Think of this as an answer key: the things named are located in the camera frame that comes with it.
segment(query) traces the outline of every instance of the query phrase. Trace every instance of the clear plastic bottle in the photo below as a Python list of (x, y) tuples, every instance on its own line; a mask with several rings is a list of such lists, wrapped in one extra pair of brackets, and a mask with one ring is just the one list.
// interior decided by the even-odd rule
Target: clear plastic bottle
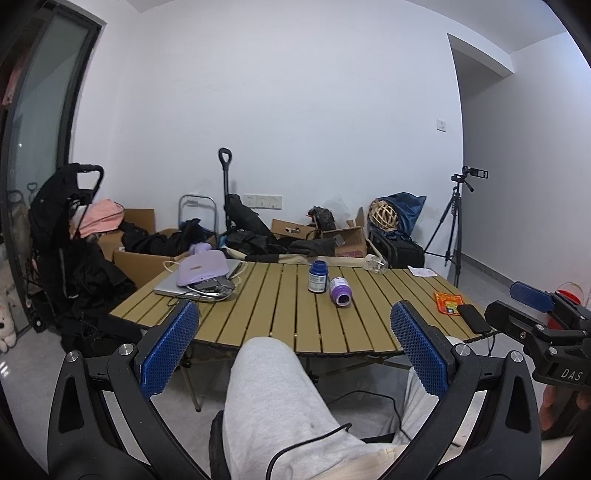
[(364, 269), (373, 273), (385, 273), (388, 269), (388, 262), (376, 255), (366, 255)]

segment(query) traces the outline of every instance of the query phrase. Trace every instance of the woven basket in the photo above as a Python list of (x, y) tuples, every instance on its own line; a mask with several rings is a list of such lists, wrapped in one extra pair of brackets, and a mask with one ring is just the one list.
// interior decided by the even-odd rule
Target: woven basket
[(385, 200), (374, 200), (369, 206), (369, 219), (384, 232), (393, 232), (398, 228), (396, 210)]

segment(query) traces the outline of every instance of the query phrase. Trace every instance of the metal screw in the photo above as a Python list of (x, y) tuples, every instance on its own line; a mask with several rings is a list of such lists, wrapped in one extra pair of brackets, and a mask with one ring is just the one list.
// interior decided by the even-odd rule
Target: metal screw
[(464, 343), (458, 343), (456, 345), (456, 352), (459, 356), (468, 356), (471, 351), (472, 349)]
[(75, 362), (76, 360), (78, 360), (78, 357), (80, 356), (80, 354), (78, 353), (77, 350), (73, 350), (70, 353), (68, 353), (66, 355), (66, 360), (70, 363)]
[(117, 351), (120, 355), (129, 355), (131, 352), (134, 351), (134, 348), (135, 346), (133, 343), (124, 343), (117, 349)]
[(514, 362), (522, 362), (523, 361), (523, 355), (521, 355), (519, 352), (511, 352), (511, 360), (513, 360)]

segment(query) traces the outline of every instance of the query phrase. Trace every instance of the bottle label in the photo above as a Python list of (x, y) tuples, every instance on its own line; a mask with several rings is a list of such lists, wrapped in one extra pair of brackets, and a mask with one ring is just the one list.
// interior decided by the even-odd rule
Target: bottle label
[(308, 290), (313, 293), (322, 293), (326, 291), (326, 275), (310, 274), (310, 279), (308, 280)]
[(349, 286), (349, 284), (347, 283), (347, 281), (343, 277), (336, 277), (336, 278), (333, 278), (330, 281), (330, 284), (329, 284), (330, 292), (332, 293), (332, 291), (336, 287), (338, 287), (339, 285), (347, 285), (347, 286)]

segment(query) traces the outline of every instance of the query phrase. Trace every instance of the hand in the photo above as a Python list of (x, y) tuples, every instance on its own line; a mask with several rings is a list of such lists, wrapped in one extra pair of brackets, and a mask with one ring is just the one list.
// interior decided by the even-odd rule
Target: hand
[[(540, 407), (540, 427), (542, 431), (549, 430), (556, 421), (556, 412), (553, 411), (552, 405), (556, 402), (558, 396), (558, 387), (548, 385), (544, 389), (542, 397), (542, 405)], [(581, 410), (591, 408), (591, 393), (579, 392), (577, 395), (577, 406)]]

